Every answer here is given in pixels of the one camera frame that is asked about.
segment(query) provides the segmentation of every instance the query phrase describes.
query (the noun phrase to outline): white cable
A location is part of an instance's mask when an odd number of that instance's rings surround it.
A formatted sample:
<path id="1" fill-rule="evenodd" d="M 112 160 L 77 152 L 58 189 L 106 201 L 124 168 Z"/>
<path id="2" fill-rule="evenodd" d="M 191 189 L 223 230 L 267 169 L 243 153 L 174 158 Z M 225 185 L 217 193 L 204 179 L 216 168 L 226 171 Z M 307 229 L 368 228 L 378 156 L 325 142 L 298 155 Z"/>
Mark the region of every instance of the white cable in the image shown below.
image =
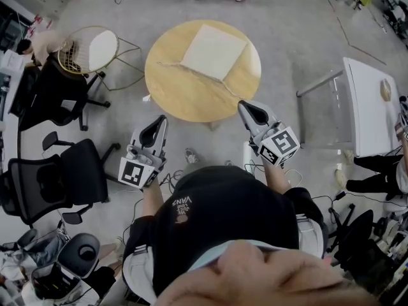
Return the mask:
<path id="1" fill-rule="evenodd" d="M 20 33 L 21 33 L 21 38 L 23 38 L 23 31 L 21 30 L 21 21 L 20 21 L 20 17 L 17 13 L 17 19 L 18 19 L 18 24 L 19 24 L 19 28 L 20 28 Z"/>
<path id="2" fill-rule="evenodd" d="M 295 171 L 295 172 L 297 172 L 297 174 L 300 176 L 300 181 L 299 181 L 298 184 L 295 186 L 295 187 L 298 187 L 298 186 L 300 185 L 300 183 L 302 182 L 302 180 L 303 180 L 302 174 L 301 174 L 298 170 L 296 170 L 296 169 L 289 169 L 287 172 L 285 172 L 285 177 L 286 177 L 286 174 L 287 174 L 289 171 Z"/>
<path id="3" fill-rule="evenodd" d="M 117 193 L 120 193 L 121 191 L 140 191 L 140 190 L 139 189 L 122 189 L 120 191 L 115 191 L 114 193 L 109 194 L 109 197 L 111 197 L 111 196 L 113 196 L 113 195 L 115 195 Z"/>

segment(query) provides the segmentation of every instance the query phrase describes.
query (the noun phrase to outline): hand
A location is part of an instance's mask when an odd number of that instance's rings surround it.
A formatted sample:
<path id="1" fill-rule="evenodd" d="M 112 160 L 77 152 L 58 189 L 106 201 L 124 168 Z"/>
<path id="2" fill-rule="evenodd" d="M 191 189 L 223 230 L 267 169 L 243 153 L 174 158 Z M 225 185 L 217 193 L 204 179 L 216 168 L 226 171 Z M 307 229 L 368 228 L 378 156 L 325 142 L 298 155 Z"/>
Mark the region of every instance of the hand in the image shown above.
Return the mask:
<path id="1" fill-rule="evenodd" d="M 398 124 L 395 125 L 395 134 L 398 138 L 398 140 L 402 140 L 404 138 L 404 129 L 402 128 L 401 123 L 399 122 Z"/>

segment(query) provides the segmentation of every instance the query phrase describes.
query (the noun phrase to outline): shoe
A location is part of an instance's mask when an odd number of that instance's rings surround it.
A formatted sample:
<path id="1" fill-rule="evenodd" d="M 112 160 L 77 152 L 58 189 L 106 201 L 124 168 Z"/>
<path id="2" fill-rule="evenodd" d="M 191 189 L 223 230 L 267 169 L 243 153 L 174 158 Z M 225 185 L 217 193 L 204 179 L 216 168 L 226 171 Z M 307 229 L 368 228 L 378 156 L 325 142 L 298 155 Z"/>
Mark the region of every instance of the shoe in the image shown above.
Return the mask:
<path id="1" fill-rule="evenodd" d="M 344 175 L 342 170 L 337 169 L 334 173 L 334 177 L 336 178 L 336 182 L 341 189 L 346 189 L 347 178 Z"/>
<path id="2" fill-rule="evenodd" d="M 346 164 L 354 164 L 354 152 L 352 150 L 344 150 L 344 157 L 346 158 Z"/>
<path id="3" fill-rule="evenodd" d="M 193 149 L 186 149 L 184 152 L 188 164 L 197 163 L 199 161 L 197 154 Z"/>

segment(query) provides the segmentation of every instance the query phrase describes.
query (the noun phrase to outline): person's leg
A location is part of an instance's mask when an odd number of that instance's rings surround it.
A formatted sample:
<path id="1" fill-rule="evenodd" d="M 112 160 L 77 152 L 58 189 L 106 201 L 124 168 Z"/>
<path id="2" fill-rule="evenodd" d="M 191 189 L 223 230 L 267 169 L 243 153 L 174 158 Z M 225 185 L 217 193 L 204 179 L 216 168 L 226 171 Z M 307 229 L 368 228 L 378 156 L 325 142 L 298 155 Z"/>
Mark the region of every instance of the person's leg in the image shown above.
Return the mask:
<path id="1" fill-rule="evenodd" d="M 28 254 L 38 266 L 47 265 L 54 261 L 66 242 L 66 237 L 58 233 L 50 240 L 49 244 L 45 246 L 43 251 L 34 253 L 28 252 Z"/>
<path id="2" fill-rule="evenodd" d="M 375 172 L 386 173 L 401 160 L 401 157 L 402 155 L 355 157 L 354 164 Z"/>
<path id="3" fill-rule="evenodd" d="M 355 193 L 394 193 L 399 191 L 395 173 L 380 173 L 364 180 L 348 180 L 346 189 Z"/>

